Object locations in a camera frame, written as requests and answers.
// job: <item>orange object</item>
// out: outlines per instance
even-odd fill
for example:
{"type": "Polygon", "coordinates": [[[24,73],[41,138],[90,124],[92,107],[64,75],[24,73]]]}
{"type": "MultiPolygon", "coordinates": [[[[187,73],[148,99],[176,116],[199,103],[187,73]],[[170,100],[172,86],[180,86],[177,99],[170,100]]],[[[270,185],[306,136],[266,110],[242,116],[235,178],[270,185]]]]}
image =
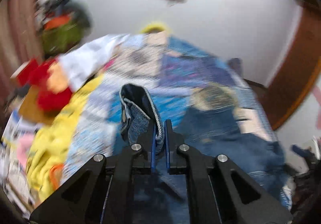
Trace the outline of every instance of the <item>orange object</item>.
{"type": "Polygon", "coordinates": [[[58,16],[55,18],[52,18],[50,21],[48,21],[44,27],[45,30],[50,30],[53,28],[57,28],[59,26],[63,26],[65,24],[67,24],[70,21],[71,17],[68,15],[64,15],[64,16],[58,16]]]}
{"type": "Polygon", "coordinates": [[[59,188],[63,166],[63,164],[57,164],[53,166],[49,171],[49,179],[54,190],[57,190],[59,188]]]}

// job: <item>brown curtain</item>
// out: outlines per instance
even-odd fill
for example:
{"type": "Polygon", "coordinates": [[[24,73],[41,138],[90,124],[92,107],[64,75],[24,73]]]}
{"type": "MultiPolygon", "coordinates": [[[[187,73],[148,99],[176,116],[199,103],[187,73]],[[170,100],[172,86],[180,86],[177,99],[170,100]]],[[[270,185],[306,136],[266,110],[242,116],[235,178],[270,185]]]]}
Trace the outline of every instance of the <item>brown curtain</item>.
{"type": "Polygon", "coordinates": [[[13,90],[10,76],[25,61],[42,61],[43,50],[34,23],[37,0],[0,2],[0,104],[13,90]]]}

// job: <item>bed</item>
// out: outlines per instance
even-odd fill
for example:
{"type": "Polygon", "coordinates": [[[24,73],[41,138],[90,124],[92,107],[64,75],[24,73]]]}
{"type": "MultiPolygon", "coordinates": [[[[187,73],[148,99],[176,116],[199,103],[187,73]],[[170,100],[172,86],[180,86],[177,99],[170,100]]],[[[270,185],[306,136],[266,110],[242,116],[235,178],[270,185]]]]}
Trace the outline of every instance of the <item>bed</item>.
{"type": "MultiPolygon", "coordinates": [[[[291,207],[277,137],[249,85],[220,58],[166,33],[127,35],[98,74],[75,93],[54,127],[37,133],[31,147],[28,160],[35,164],[31,153],[41,138],[55,138],[61,132],[70,138],[60,185],[96,153],[111,156],[126,145],[119,134],[118,92],[123,84],[134,83],[150,92],[163,123],[171,119],[186,143],[206,155],[228,155],[284,207],[291,207]],[[207,118],[199,120],[205,113],[207,118]]],[[[37,161],[41,169],[27,169],[28,182],[41,200],[53,190],[48,178],[39,180],[39,172],[49,170],[54,158],[37,161]]],[[[151,223],[158,216],[159,223],[189,223],[185,180],[167,176],[163,160],[160,154],[157,174],[151,179],[135,180],[134,220],[151,223]]]]}

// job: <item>white wall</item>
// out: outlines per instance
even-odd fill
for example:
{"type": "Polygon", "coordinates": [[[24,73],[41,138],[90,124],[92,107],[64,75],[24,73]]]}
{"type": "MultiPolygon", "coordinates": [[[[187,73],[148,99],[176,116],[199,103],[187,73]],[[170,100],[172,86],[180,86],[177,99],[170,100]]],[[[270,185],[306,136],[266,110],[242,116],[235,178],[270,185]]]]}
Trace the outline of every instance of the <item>white wall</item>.
{"type": "MultiPolygon", "coordinates": [[[[321,89],[321,76],[317,80],[316,86],[321,89]]],[[[276,132],[284,147],[287,162],[300,172],[304,172],[307,167],[303,159],[290,151],[289,148],[292,144],[300,146],[312,139],[313,136],[321,136],[321,130],[316,128],[320,109],[316,98],[310,93],[296,112],[276,132]]]]}
{"type": "Polygon", "coordinates": [[[295,0],[82,0],[93,17],[88,40],[138,33],[152,21],[227,60],[240,57],[244,77],[265,84],[288,40],[295,0]]]}

